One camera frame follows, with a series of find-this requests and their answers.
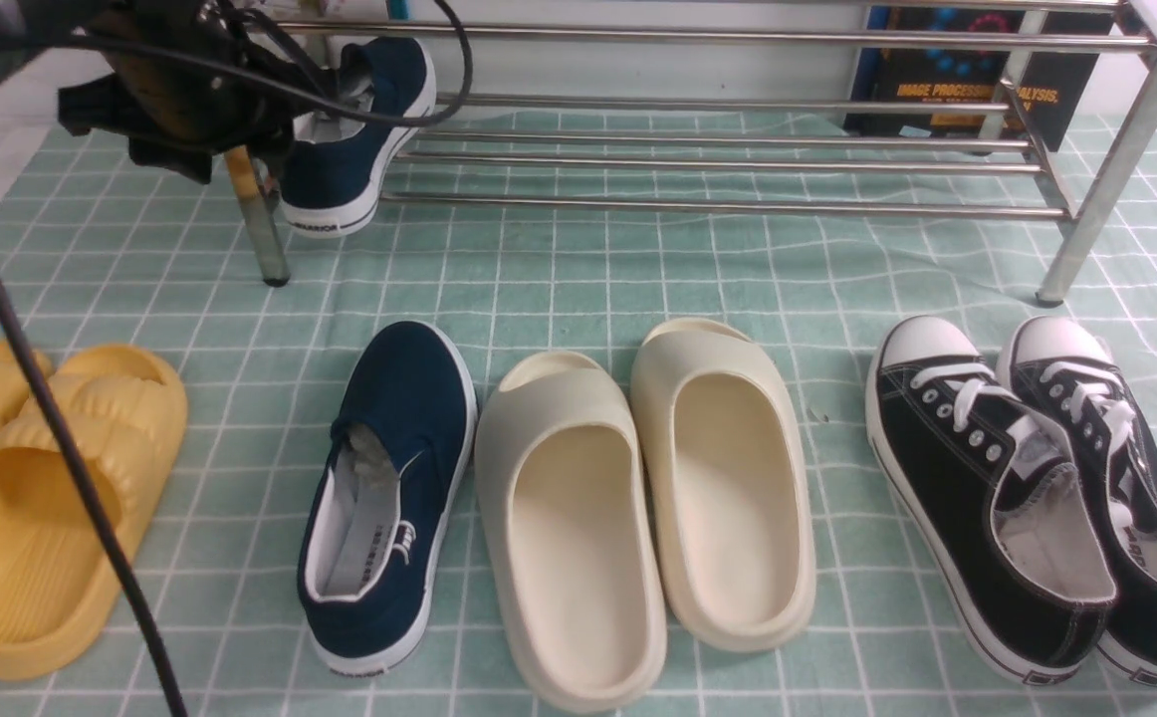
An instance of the rack leg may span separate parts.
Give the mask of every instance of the rack leg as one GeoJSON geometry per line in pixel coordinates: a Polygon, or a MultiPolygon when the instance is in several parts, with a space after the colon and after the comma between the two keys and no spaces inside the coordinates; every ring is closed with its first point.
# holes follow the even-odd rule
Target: rack leg
{"type": "Polygon", "coordinates": [[[1119,195],[1137,167],[1140,157],[1147,150],[1149,140],[1157,132],[1157,58],[1149,74],[1119,127],[1119,134],[1105,155],[1097,178],[1092,180],[1091,190],[1083,199],[1083,205],[1068,224],[1066,239],[1056,251],[1047,276],[1039,287],[1037,298],[1039,305],[1052,308],[1064,303],[1069,287],[1078,276],[1079,268],[1092,251],[1097,237],[1101,235],[1105,222],[1114,212],[1119,195]]]}
{"type": "MultiPolygon", "coordinates": [[[[1018,35],[1039,35],[1044,31],[1044,23],[1047,22],[1047,10],[1029,10],[1022,15],[1018,35]]],[[[1008,94],[1003,82],[1011,81],[1012,87],[1020,87],[1022,79],[1025,79],[1025,68],[1030,65],[1030,50],[1012,50],[1008,53],[1008,61],[1003,65],[1003,72],[998,73],[998,82],[994,86],[994,98],[992,102],[1007,102],[1008,94]]],[[[987,114],[981,119],[981,131],[978,133],[980,140],[998,140],[1003,134],[1004,114],[987,114]]]]}
{"type": "Polygon", "coordinates": [[[238,195],[242,221],[246,223],[246,236],[251,237],[256,260],[260,263],[264,283],[274,287],[287,286],[287,281],[290,281],[290,268],[287,267],[286,254],[282,254],[282,242],[278,239],[273,213],[264,191],[260,191],[255,164],[251,163],[246,147],[224,151],[224,165],[229,169],[234,194],[238,195]]]}

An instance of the metal shoe rack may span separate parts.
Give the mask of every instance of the metal shoe rack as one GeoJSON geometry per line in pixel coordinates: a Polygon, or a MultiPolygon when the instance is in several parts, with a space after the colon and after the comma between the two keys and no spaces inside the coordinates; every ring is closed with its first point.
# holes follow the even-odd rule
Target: metal shoe rack
{"type": "MultiPolygon", "coordinates": [[[[869,0],[847,0],[869,3],[869,0]]],[[[383,200],[425,205],[494,205],[495,207],[537,207],[547,209],[701,212],[716,214],[830,214],[842,217],[926,217],[926,219],[1016,219],[1017,221],[1055,222],[1061,229],[1061,247],[1056,250],[1042,284],[1038,290],[1040,305],[1056,305],[1064,300],[1083,260],[1097,242],[1106,219],[1157,131],[1157,22],[1147,9],[1133,0],[889,0],[893,6],[946,6],[965,9],[1025,10],[1017,35],[982,35],[982,32],[875,31],[857,32],[769,32],[760,29],[671,29],[659,27],[559,27],[524,24],[470,24],[469,36],[480,39],[515,39],[523,42],[642,42],[642,44],[750,45],[796,44],[828,46],[891,46],[891,49],[943,49],[1005,51],[1008,60],[993,101],[972,104],[938,104],[937,112],[985,117],[980,135],[974,140],[907,140],[907,138],[853,136],[771,136],[743,133],[664,134],[642,132],[514,132],[470,131],[439,127],[425,132],[429,140],[448,140],[479,145],[495,142],[513,146],[610,146],[610,147],[692,147],[737,149],[871,149],[926,151],[965,151],[965,154],[1016,154],[1010,162],[998,161],[850,161],[850,160],[693,160],[662,158],[643,155],[525,154],[525,151],[411,150],[397,156],[411,163],[466,164],[466,167],[533,167],[578,169],[639,169],[639,171],[717,171],[729,172],[819,172],[862,173],[889,172],[914,176],[1030,176],[1039,186],[1045,205],[924,205],[865,204],[865,201],[787,201],[787,200],[706,200],[706,199],[629,199],[618,197],[559,195],[484,195],[452,192],[386,192],[383,200]],[[1038,35],[1047,13],[1105,13],[1115,19],[1121,35],[1038,35]],[[1061,173],[1033,126],[1018,95],[1018,81],[1034,51],[1063,54],[1137,54],[1147,67],[1147,79],[1132,109],[1121,124],[1111,150],[1082,201],[1070,194],[1061,173]],[[1007,119],[1016,119],[1025,132],[1020,140],[1001,140],[1007,119]]],[[[363,23],[332,19],[301,19],[282,23],[293,35],[340,36],[417,36],[452,37],[450,27],[427,22],[363,23]]],[[[634,110],[646,112],[871,112],[928,113],[929,105],[919,102],[848,102],[848,101],[706,101],[706,99],[628,99],[567,96],[473,95],[469,105],[482,108],[550,110],[634,110]]],[[[270,209],[255,180],[245,150],[229,155],[234,187],[238,191],[265,281],[286,283],[289,276],[282,246],[279,244],[270,209]]]]}

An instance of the sneaker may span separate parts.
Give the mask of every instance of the sneaker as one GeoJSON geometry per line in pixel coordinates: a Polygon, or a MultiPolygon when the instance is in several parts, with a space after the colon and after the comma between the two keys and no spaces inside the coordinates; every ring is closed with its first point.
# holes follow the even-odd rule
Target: sneaker
{"type": "MultiPolygon", "coordinates": [[[[344,102],[418,118],[437,102],[428,51],[406,37],[346,45],[337,72],[344,102]]],[[[375,217],[383,172],[418,127],[390,127],[314,112],[296,119],[296,145],[282,171],[282,214],[314,239],[351,235],[375,217]]]]}
{"type": "Polygon", "coordinates": [[[1157,445],[1111,354],[1078,324],[1022,324],[998,357],[1017,396],[1069,431],[1092,522],[1119,584],[1105,661],[1157,686],[1157,445]]]}
{"type": "Polygon", "coordinates": [[[957,327],[916,317],[875,353],[867,434],[985,663],[1022,685],[1071,678],[1115,589],[1064,431],[998,385],[957,327]]]}
{"type": "Polygon", "coordinates": [[[370,341],[332,423],[296,578],[333,672],[378,675],[419,645],[474,426],[473,382],[442,332],[399,321],[370,341]]]}

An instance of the rubber foot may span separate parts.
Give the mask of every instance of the rubber foot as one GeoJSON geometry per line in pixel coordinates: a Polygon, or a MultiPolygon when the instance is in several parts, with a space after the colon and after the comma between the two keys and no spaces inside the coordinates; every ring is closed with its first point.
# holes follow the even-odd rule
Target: rubber foot
{"type": "Polygon", "coordinates": [[[1039,305],[1039,309],[1055,309],[1057,305],[1064,304],[1064,298],[1057,298],[1053,301],[1052,298],[1042,298],[1039,294],[1034,294],[1034,304],[1039,305]]]}

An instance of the floor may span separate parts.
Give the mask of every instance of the floor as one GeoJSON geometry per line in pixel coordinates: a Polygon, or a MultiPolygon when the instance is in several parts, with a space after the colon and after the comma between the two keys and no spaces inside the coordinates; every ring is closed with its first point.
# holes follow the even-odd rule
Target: floor
{"type": "MultiPolygon", "coordinates": [[[[754,114],[503,121],[830,132],[815,119],[754,114]]],[[[1088,186],[1111,136],[1112,118],[1076,121],[1061,157],[1071,183],[1088,186]]],[[[634,197],[1038,200],[1032,185],[993,177],[702,180],[399,164],[389,182],[634,197]]],[[[60,360],[102,341],[137,341],[177,364],[190,386],[190,433],[137,567],[193,709],[222,716],[551,714],[507,653],[471,490],[455,508],[418,653],[375,680],[320,666],[293,583],[327,426],[361,347],[400,318],[449,332],[484,398],[511,364],[546,348],[582,350],[625,383],[646,332],[683,313],[747,332],[787,377],[811,472],[817,608],[805,635],[754,656],[702,648],[673,623],[661,681],[625,716],[1157,714],[1156,692],[1112,679],[1095,661],[1048,689],[989,672],[864,439],[862,371],[883,332],[933,312],[993,354],[1039,313],[1030,298],[1056,241],[1046,224],[386,207],[346,241],[290,237],[295,280],[268,290],[228,182],[201,190],[135,169],[111,138],[53,132],[0,204],[2,276],[38,346],[60,360]]],[[[1114,349],[1157,435],[1157,136],[1060,312],[1114,349]]],[[[78,663],[0,685],[0,716],[66,714],[163,714],[126,607],[78,663]]]]}

